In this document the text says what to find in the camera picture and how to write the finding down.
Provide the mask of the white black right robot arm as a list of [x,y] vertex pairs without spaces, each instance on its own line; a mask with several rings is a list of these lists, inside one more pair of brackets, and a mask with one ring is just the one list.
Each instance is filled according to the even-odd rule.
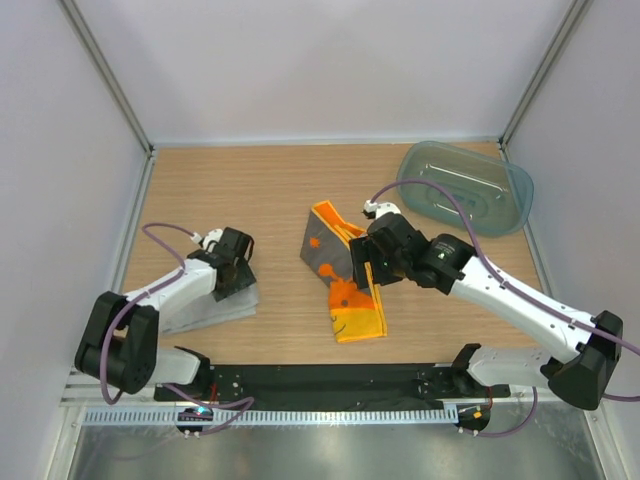
[[399,213],[376,217],[350,240],[353,280],[363,289],[409,280],[479,305],[540,346],[531,355],[472,347],[450,372],[453,389],[472,396],[496,384],[547,388],[571,406],[593,411],[621,356],[623,321],[570,308],[518,281],[450,234],[427,239]]

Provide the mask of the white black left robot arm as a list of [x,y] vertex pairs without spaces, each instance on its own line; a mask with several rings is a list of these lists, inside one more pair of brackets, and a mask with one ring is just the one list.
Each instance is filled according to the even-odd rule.
[[94,302],[74,366],[98,380],[109,404],[118,394],[153,385],[158,400],[180,393],[204,398],[215,380],[210,359],[188,347],[162,348],[162,335],[187,333],[255,314],[257,280],[251,269],[255,241],[225,227],[188,234],[196,249],[154,282],[130,291],[106,291]]

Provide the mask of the orange yellow grey giraffe towel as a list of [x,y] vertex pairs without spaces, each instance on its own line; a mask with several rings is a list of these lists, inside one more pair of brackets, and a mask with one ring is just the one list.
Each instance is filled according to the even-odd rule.
[[388,334],[379,288],[365,268],[365,286],[357,286],[349,242],[364,230],[345,221],[329,200],[309,212],[300,258],[328,288],[328,310],[334,338],[350,343]]

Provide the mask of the light grey panda towel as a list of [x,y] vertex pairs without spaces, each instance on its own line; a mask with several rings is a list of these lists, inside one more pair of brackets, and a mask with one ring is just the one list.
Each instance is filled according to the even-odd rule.
[[160,333],[173,335],[243,319],[256,314],[258,285],[253,285],[217,301],[212,295],[200,297],[160,322]]

